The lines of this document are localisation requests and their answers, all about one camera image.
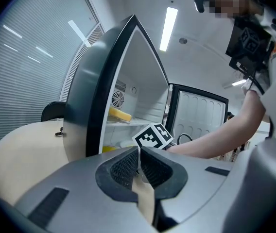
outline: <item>window blinds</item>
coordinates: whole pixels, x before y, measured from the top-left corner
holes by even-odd
[[[86,0],[15,0],[10,5],[0,18],[0,140],[39,122],[44,107],[59,100],[83,35],[96,25]]]

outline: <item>yellow object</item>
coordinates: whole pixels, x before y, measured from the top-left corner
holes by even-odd
[[[114,147],[114,146],[103,146],[103,153],[106,153],[106,152],[110,152],[112,150],[117,150],[118,147]]]
[[[132,116],[130,114],[120,111],[112,106],[110,106],[110,108],[109,108],[109,115],[117,117],[124,121],[128,121],[128,122],[132,119]]]

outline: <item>black chair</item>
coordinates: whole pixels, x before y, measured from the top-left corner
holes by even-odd
[[[64,118],[66,102],[51,102],[42,112],[41,122],[56,118]]]

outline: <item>refrigerator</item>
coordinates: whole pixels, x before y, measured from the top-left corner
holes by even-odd
[[[110,106],[130,114],[130,122],[109,116]],[[220,127],[228,99],[170,84],[149,36],[132,15],[98,39],[76,69],[63,125],[69,161],[100,154],[103,146],[121,147],[150,123],[162,123],[166,106],[165,127],[176,142],[181,133],[196,139]]]

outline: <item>person's arm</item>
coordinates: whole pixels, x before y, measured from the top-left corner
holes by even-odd
[[[173,146],[168,151],[200,158],[212,158],[225,154],[236,149],[255,134],[264,114],[265,108],[257,93],[248,91],[237,116],[217,130],[196,140]]]

